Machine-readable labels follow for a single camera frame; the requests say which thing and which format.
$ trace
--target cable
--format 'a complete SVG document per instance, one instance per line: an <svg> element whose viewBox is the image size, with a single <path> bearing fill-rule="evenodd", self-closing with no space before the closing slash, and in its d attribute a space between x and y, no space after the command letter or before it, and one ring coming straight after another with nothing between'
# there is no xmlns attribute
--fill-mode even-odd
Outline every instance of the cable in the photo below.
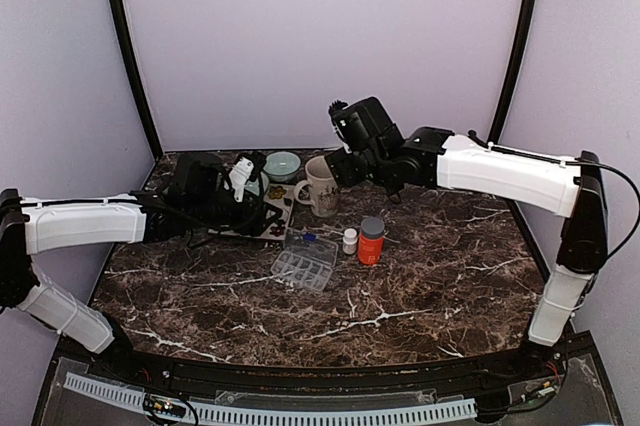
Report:
<svg viewBox="0 0 640 426"><path fill-rule="evenodd" d="M149 374L149 371L147 371L145 368L142 368L140 370L141 373L143 373L145 375L145 377L147 378L147 383L151 382L151 375Z"/></svg>
<svg viewBox="0 0 640 426"><path fill-rule="evenodd" d="M477 138L471 138L472 140L474 140L477 144ZM609 166L608 164L603 164L603 163L594 163L591 161L580 161L580 160L576 160L576 161L563 161L560 160L558 158L553 158L553 157L549 157L549 156L542 156L540 154L535 154L535 153L528 153L525 151L519 151L516 149L511 149L511 148L507 148L504 146L492 146L491 147L492 151L495 151L497 153L503 153L503 154L511 154L514 156L521 156L524 158L529 158L529 159L535 159L535 160L539 160L539 161L545 161L548 163L553 163L553 164L566 164L567 166L584 166L584 167L590 167L590 168L598 168L598 169L604 169L605 171L609 171L615 175L617 175L618 177L622 178L624 181L626 181L626 183L631 187L631 189L633 190L633 193L636 196L636 200L638 202L638 213L636 216L636 220L633 223L632 228L629 230L629 233L627 233L627 235L625 236L625 238L620 241L620 243L613 248L613 250L607 255L607 261L609 259L611 259L613 257L613 255L615 255L618 251L620 251L628 242L629 240L633 237L633 235L636 233L636 231L638 230L638 227L640 226L640 190L638 190L638 186L636 186L636 183L633 182L633 180L627 176L625 173L623 173L622 171L620 171L618 168L615 168L613 166Z"/></svg>
<svg viewBox="0 0 640 426"><path fill-rule="evenodd" d="M151 398L151 395L147 393L145 395L147 398ZM178 424L178 421L171 421L169 419L162 419L158 417L158 415L153 411L153 409L149 409L149 411L144 411L145 413L149 413L151 418L145 414L145 417L151 424L155 424L157 426L173 426L174 424Z"/></svg>
<svg viewBox="0 0 640 426"><path fill-rule="evenodd" d="M153 192L144 192L144 193L138 193L141 196L157 196L155 193ZM249 223L251 223L252 221L255 220L258 212L261 209L261 205L262 205L262 199L258 199L258 206L256 206L254 212L251 214L251 216L249 218L247 218L246 220L240 222L240 223L235 223L235 224L230 224L230 225L225 225L225 224L213 224L213 223L209 223L206 221L202 221L194 216L191 216L188 213L185 213L184 211L181 211L177 208L174 208L172 206L167 206L166 204L163 205L143 205L144 208L150 210L150 211L156 211L159 213L167 213L167 214L172 214L178 218L184 219L185 221L189 222L190 224L200 227L200 228L205 228L205 229L213 229L214 231L219 231L219 232L224 232L224 231L231 231L234 229L240 229L243 228L244 226L248 225Z"/></svg>
<svg viewBox="0 0 640 426"><path fill-rule="evenodd" d="M631 239L631 237L636 233L636 231L638 230L638 226L640 226L640 190L638 190L638 186L636 185L636 183L633 182L633 180L627 176L625 173L623 173L622 171L620 171L617 168L614 168L613 166L609 166L607 164L602 164L602 163L592 163L590 161L567 161L567 166L586 166L586 167L596 167L599 169L604 169L606 171L610 171L612 173L614 173L615 175L619 176L620 178L624 179L627 184L629 186L631 186L631 189L633 190L634 194L636 195L636 200L638 201L638 213L636 216L636 221L635 223L633 223L633 227L631 228L631 230L629 231L629 233L625 236L625 238L620 241L620 243L613 248L613 250L608 254L607 256L607 261L609 259L611 259L611 257L616 254L618 251L620 251L625 244L627 244L629 242L629 240Z"/></svg>
<svg viewBox="0 0 640 426"><path fill-rule="evenodd" d="M258 213L261 213L263 210L263 206L264 206L264 195L266 194L266 191L264 190L264 181L262 180L262 170L259 171L258 174L258 199L257 199L257 204L256 207L253 210L253 213L251 213L251 216L249 216L247 219L245 219L244 221L242 221L241 223L236 223L233 226L231 226L228 230L240 230L242 228L244 228L245 226L248 226L249 224L253 223L256 220L256 217L258 216ZM210 242L214 241L216 238L218 238L220 236L221 233L223 233L225 230L220 230L220 229L216 229L216 228L208 228L208 229L213 229L214 231L216 231L217 235L216 236L212 236L210 238L207 238L203 241L200 241L199 243L196 243L194 245L191 245L191 239L189 240L189 243L187 244L187 247L189 249L198 249L201 248L202 246L205 246L206 244L209 244Z"/></svg>
<svg viewBox="0 0 640 426"><path fill-rule="evenodd" d="M91 358L91 360L98 364L102 369L104 369L107 373L109 373L110 375L112 375L114 378L116 378L118 381L121 381L125 384L131 384L131 381L124 379L122 376L120 376L119 374L115 373L109 366L107 366L105 363L103 362L98 362L96 361L94 358ZM149 373L147 372L146 375L148 379L151 379L151 377L149 376ZM152 386L150 384L146 384L144 386L146 389L151 390L151 391L156 391L159 394L162 394L163 396L169 396L171 398L175 397L175 399L177 399L178 401L180 401L182 404L184 404L187 408L189 408L189 410L191 411L191 414L193 414L193 424L194 426L199 426L200 425L200 417L198 416L198 412L196 411L196 408L193 407L193 405L187 401L186 399L182 399L179 394L180 393L172 393L171 391L168 391L166 389L162 389L162 388L158 388L156 386Z"/></svg>
<svg viewBox="0 0 640 426"><path fill-rule="evenodd" d="M547 404L549 404L553 398L555 398L560 391L562 390L562 388L564 387L564 383L567 380L567 376L569 376L569 348L568 348L568 342L565 338L564 340L564 358L565 358L565 368L564 368L564 376L562 377L562 379L559 379L559 375L558 375L558 368L556 367L555 364L551 363L551 362L547 362L547 367L549 367L549 365L551 365L552 367L549 367L549 369L551 369L554 372L554 381L558 382L558 387L555 390L555 392L553 393L549 393L549 396L547 396L547 398L542 401L540 404L537 404L536 406L533 406L531 408L527 408L527 409L517 409L515 411L509 411L511 408L514 408L516 406L520 406L523 404L526 404L528 402L534 401L536 399L539 398L532 398L529 399L527 401L523 401L522 397L518 398L518 400L514 401L513 403L504 406L502 408L478 408L478 412L479 413L485 413L487 415L512 415L512 414L525 414L525 413L533 413L534 411L538 411L539 409L544 408Z"/></svg>
<svg viewBox="0 0 640 426"><path fill-rule="evenodd" d="M518 377L517 374L496 373L495 371L489 371L488 369L476 369L471 371L471 374L485 374L487 376L492 376L494 378L500 379L515 379Z"/></svg>

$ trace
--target plastic compartment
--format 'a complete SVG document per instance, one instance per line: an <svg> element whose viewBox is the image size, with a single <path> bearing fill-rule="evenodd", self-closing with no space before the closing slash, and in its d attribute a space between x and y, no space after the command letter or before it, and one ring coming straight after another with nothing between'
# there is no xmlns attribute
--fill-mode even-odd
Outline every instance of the plastic compartment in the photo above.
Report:
<svg viewBox="0 0 640 426"><path fill-rule="evenodd" d="M320 292L333 274L337 254L338 245L333 241L289 229L271 272L297 286Z"/></svg>

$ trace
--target white cable channel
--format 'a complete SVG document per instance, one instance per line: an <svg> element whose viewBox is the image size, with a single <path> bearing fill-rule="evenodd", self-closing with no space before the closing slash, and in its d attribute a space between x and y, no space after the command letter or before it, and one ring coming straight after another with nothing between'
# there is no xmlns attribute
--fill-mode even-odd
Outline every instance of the white cable channel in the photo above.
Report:
<svg viewBox="0 0 640 426"><path fill-rule="evenodd" d="M117 386L74 373L67 373L64 387L120 409L145 414L142 409L145 393L138 388ZM336 412L270 411L216 406L198 401L189 402L198 412L200 424L203 426L421 426L473 419L477 416L476 403L473 399L409 408ZM176 419L170 416L166 418L174 421ZM182 418L180 423L194 424L191 411Z"/></svg>

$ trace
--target black cable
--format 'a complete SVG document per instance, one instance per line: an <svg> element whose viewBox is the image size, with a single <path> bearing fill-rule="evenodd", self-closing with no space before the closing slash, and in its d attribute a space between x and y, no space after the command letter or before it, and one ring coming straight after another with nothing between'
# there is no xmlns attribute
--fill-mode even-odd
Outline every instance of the black cable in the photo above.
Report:
<svg viewBox="0 0 640 426"><path fill-rule="evenodd" d="M638 186L636 185L636 183L634 183L634 181L629 176L627 176L625 173L620 171L618 168L615 168L613 166L609 166L608 164L594 163L594 162L591 162L591 161L580 161L580 160L563 161L563 160L558 159L558 158L553 158L553 157L549 157L549 156L542 156L542 155L539 155L539 154L528 153L528 152L525 152L525 151L518 151L518 150L515 150L515 149L511 149L511 148L505 148L504 146L493 146L491 148L491 150L495 151L497 153L511 154L511 155L514 155L514 156L521 156L521 157L524 157L524 158L535 159L535 160L539 160L539 161L545 161L545 162L553 163L553 164L562 164L564 162L564 164L567 165L567 166L580 166L580 167L584 166L584 167L590 167L590 168L604 169L605 171L609 171L609 172L617 175L618 177L622 178L631 187L631 189L633 190L633 193L636 196L636 200L638 202L638 213L637 213L636 220L633 223L632 228L629 230L629 233L607 255L607 261L609 259L611 259L614 254L616 254L618 251L620 251L629 242L629 240L633 237L633 235L638 230L638 227L640 226L640 190L638 189Z"/></svg>
<svg viewBox="0 0 640 426"><path fill-rule="evenodd" d="M206 246L207 244L215 241L216 239L220 238L220 235L222 233L220 231L216 232L215 235L209 235L209 237L207 239L203 239L202 241L196 243L196 244L187 244L187 248L194 250L194 249L200 249L202 246Z"/></svg>
<svg viewBox="0 0 640 426"><path fill-rule="evenodd" d="M145 411L145 413L149 413L151 415L151 420L150 422L152 422L153 424L157 424L158 426L173 426L174 424L178 424L178 421L171 421L169 419L165 420L160 418L154 411L153 409L150 409L149 411Z"/></svg>
<svg viewBox="0 0 640 426"><path fill-rule="evenodd" d="M607 256L607 261L609 259L611 259L611 257L616 254L618 251L620 251L625 244L627 244L629 242L629 240L631 239L631 237L636 233L636 231L638 230L638 226L640 226L640 190L638 190L638 186L636 185L636 183L633 182L633 180L627 176L625 173L623 173L622 171L620 171L617 168L614 168L613 166L609 166L607 164L602 164L602 163L592 163L590 161L567 161L567 166L586 166L586 167L596 167L599 169L604 169L605 171L610 171L612 173L614 173L615 175L619 176L620 178L624 179L627 184L629 186L631 186L631 189L633 190L634 194L636 195L636 200L638 201L638 213L636 216L636 221L635 223L633 223L633 227L631 228L631 230L629 231L629 233L625 236L625 238L620 241L620 243L613 248L613 250L608 254Z"/></svg>
<svg viewBox="0 0 640 426"><path fill-rule="evenodd" d="M124 379L122 376L120 376L119 374L115 373L109 366L107 366L103 362L98 362L93 358L92 358L92 361L94 361L96 364L98 364L102 369L104 369L107 373L112 375L118 381L121 381L121 382L123 382L125 384L131 384L131 381L129 381L127 379ZM171 391L168 391L168 390L162 389L162 388L158 388L157 386L152 386L150 384L145 384L142 387L144 387L144 388L146 388L148 390L151 390L151 391L155 391L155 392L157 392L159 394L162 394L163 396L168 396L170 398L174 398L175 397L175 399L177 399L182 404L184 404L187 408L189 408L189 410L191 411L191 414L193 414L193 424L194 424L194 426L199 426L200 425L200 417L198 416L198 412L196 411L196 408L194 408L193 405L188 400L182 399L180 397L180 393L172 393Z"/></svg>
<svg viewBox="0 0 640 426"><path fill-rule="evenodd" d="M226 173L226 171L223 173L223 181L227 182L227 184L230 184L230 178L228 173ZM142 204L139 200L137 199L124 199L124 198L89 198L89 199L58 199L58 200L45 200L45 201L37 201L37 202L30 202L30 203L21 203L21 204L11 204L11 205L7 205L3 208L0 208L0 216L2 216L3 214L5 214L8 211L12 211L12 210L16 210L16 209L21 209L21 208L30 208L30 207L36 207L38 205L42 205L42 206L60 206L60 205L66 205L66 204L119 204L119 203L124 203L124 204L133 204L136 206L141 206L141 207L145 207L149 210L154 210L157 212L161 212L161 213L168 213L168 214L172 214L174 216L177 216L187 222L189 222L190 224L197 226L197 227L201 227L201 228L206 228L206 229L212 229L214 231L218 231L218 232L224 232L224 231L232 231L234 229L240 229L243 228L245 226L247 226L248 224L250 224L251 222L253 222L258 213L261 211L262 209L262 205L264 202L264 183L262 181L262 170L260 170L258 172L258 187L259 187L259 196L258 196L258 203L257 206L254 210L254 212L249 216L249 218L247 218L246 220L240 222L240 223L236 223L236 224L231 224L231 225L224 225L224 224L213 224L213 223L208 223L206 221L201 221L198 218L195 218L194 216L191 216L177 208L173 208L171 206L168 206L166 204L163 204L162 206L153 206L153 205L145 205ZM136 192L136 194L141 195L141 196L159 196L158 193L156 191L138 191Z"/></svg>
<svg viewBox="0 0 640 426"><path fill-rule="evenodd" d="M476 143L478 146L489 149L489 145L478 137L478 132L475 129L470 129L467 133L467 136L469 136L469 139Z"/></svg>
<svg viewBox="0 0 640 426"><path fill-rule="evenodd" d="M523 404L526 404L530 401L535 400L531 399L529 401L525 401L522 402L522 398L518 398L518 401L513 402L511 404L509 404L508 406L504 406L502 408L478 408L478 412L479 413L483 413L486 415L512 415L512 414L525 414L525 413L533 413L534 411L538 411L539 409L544 408L547 404L549 404L553 398L555 398L560 391L562 390L562 388L564 387L564 383L567 380L567 376L569 376L569 347L568 347L568 342L565 338L564 340L564 358L565 358L565 368L564 368L564 376L562 377L562 379L560 380L560 383L558 384L558 389L554 392L554 393L550 393L549 396L547 396L544 401L542 401L541 403L531 407L531 408L527 408L527 409L517 409L515 411L509 411L511 408L515 408L516 406L521 406Z"/></svg>
<svg viewBox="0 0 640 426"><path fill-rule="evenodd" d="M500 379L515 379L518 377L517 374L496 373L495 371L489 371L488 369L475 369L471 371L471 374L484 374L486 376L492 376Z"/></svg>
<svg viewBox="0 0 640 426"><path fill-rule="evenodd" d="M193 241L193 228L189 228L189 240L187 241L187 248L191 249L192 241Z"/></svg>

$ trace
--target mug handle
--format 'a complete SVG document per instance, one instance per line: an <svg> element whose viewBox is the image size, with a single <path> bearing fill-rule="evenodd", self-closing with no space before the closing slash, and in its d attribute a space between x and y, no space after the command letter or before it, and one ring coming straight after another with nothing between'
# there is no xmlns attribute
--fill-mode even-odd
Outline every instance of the mug handle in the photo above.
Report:
<svg viewBox="0 0 640 426"><path fill-rule="evenodd" d="M315 203L311 199L300 199L300 191L302 191L302 188L304 188L305 186L309 186L310 184L311 183L309 183L309 181L306 179L296 184L296 187L293 188L293 197L296 198L296 201L298 201L300 204L315 206Z"/></svg>

